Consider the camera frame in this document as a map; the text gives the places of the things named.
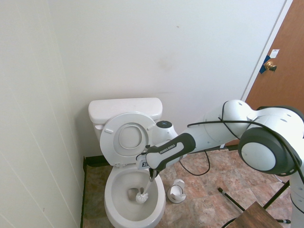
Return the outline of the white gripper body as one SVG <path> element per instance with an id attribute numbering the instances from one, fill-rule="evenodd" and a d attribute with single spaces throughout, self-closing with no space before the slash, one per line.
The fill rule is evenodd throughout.
<path id="1" fill-rule="evenodd" d="M 141 153 L 136 157 L 137 169 L 148 169 L 150 168 L 146 160 L 146 153 Z"/>

